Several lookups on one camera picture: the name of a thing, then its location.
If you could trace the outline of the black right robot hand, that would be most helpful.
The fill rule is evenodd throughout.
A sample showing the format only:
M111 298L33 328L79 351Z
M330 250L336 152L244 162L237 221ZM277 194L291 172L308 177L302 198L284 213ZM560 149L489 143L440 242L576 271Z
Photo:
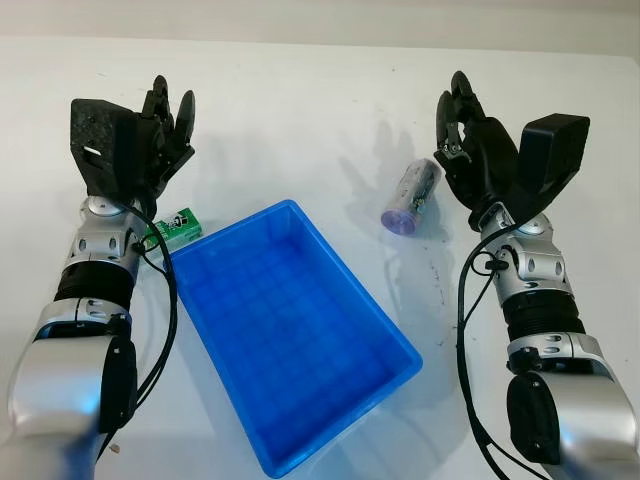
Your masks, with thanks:
M470 210L472 230L481 230L483 217L506 195L517 156L502 123L484 113L464 72L455 72L437 104L434 157L455 198Z

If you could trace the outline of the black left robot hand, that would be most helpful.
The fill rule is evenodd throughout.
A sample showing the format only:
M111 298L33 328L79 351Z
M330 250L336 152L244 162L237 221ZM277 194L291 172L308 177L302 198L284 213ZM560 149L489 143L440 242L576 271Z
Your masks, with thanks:
M176 115L170 110L168 83L158 75L147 91L140 112L125 118L124 159L120 164L125 202L138 201L144 214L153 218L157 200L169 180L194 155L191 136L195 126L195 95L182 96Z

